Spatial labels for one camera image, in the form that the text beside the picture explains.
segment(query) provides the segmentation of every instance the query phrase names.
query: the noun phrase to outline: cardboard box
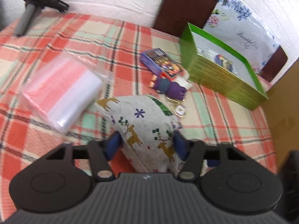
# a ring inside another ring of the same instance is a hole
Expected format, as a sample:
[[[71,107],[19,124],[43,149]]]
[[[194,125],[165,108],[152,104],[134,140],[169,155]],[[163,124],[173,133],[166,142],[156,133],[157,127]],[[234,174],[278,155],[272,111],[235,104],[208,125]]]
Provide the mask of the cardboard box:
[[[234,49],[188,23],[180,38],[181,60],[190,80],[237,102],[250,110],[268,97],[248,61]],[[237,75],[207,59],[212,50],[231,61]]]
[[[269,100],[262,104],[279,167],[291,150],[299,150],[299,59],[268,91]]]

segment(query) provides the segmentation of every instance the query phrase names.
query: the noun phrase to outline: purple snowflake print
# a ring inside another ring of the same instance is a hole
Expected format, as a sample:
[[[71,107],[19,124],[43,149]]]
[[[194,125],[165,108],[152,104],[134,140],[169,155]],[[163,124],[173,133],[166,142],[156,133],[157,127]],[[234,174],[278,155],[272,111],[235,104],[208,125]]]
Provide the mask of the purple snowflake print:
[[[111,122],[115,125],[115,120],[114,120],[113,116],[111,116]]]
[[[141,109],[140,111],[138,109],[136,109],[137,113],[135,113],[134,115],[139,118],[139,116],[141,116],[142,118],[144,118],[145,111],[143,109]]]

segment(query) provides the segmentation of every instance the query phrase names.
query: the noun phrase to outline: wall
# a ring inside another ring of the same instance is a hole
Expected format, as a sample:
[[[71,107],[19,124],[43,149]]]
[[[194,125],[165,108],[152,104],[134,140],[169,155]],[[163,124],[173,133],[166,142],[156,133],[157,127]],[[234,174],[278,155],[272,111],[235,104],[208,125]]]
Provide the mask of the wall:
[[[144,26],[152,26],[161,0],[64,0],[70,11],[117,18]],[[256,12],[279,39],[289,57],[284,72],[299,57],[299,2],[298,0],[242,0]],[[3,0],[6,23],[20,17],[24,4],[21,0]]]

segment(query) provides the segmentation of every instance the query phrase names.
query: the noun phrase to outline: deer print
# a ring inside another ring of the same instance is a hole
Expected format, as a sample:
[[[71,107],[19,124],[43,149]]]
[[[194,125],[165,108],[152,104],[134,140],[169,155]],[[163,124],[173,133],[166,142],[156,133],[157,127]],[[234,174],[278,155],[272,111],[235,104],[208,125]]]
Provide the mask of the deer print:
[[[128,128],[128,131],[132,134],[128,139],[127,142],[128,144],[133,147],[134,143],[137,143],[139,146],[141,146],[142,142],[140,141],[138,135],[136,134],[136,132],[134,131],[134,125],[130,125],[130,127]]]
[[[97,100],[97,104],[102,106],[106,111],[108,111],[108,109],[110,109],[110,107],[107,105],[107,103],[109,101],[118,103],[119,101],[116,98],[109,98],[109,99],[101,99],[101,100]]]
[[[161,142],[159,145],[158,145],[158,148],[162,148],[163,152],[165,153],[165,155],[169,158],[169,161],[174,161],[174,158],[173,158],[173,154],[174,154],[174,149],[173,149],[173,146],[170,146],[170,147],[166,147],[165,146],[166,143],[165,142]]]

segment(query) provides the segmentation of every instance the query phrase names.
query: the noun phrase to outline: checkered cloth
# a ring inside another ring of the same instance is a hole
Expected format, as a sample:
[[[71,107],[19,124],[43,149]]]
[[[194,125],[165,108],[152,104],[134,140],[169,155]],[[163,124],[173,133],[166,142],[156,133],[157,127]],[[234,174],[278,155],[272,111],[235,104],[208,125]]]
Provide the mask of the checkered cloth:
[[[79,14],[43,13],[26,36],[12,36],[16,23],[0,33],[0,65],[11,63],[0,78],[0,218],[15,207],[8,193],[10,180],[20,170],[64,141],[86,144],[106,138],[111,126],[88,108],[65,136],[51,130],[18,100],[22,85],[61,51],[103,64],[113,80],[100,97],[152,94],[152,73],[139,61],[142,51],[161,48],[180,61],[179,39],[154,29],[123,21]],[[207,144],[223,141],[276,172],[275,152],[262,108],[249,111],[207,88],[194,84],[186,97],[187,117],[182,134]],[[113,170],[134,171],[121,152],[110,163]],[[86,161],[76,165],[88,171]]]

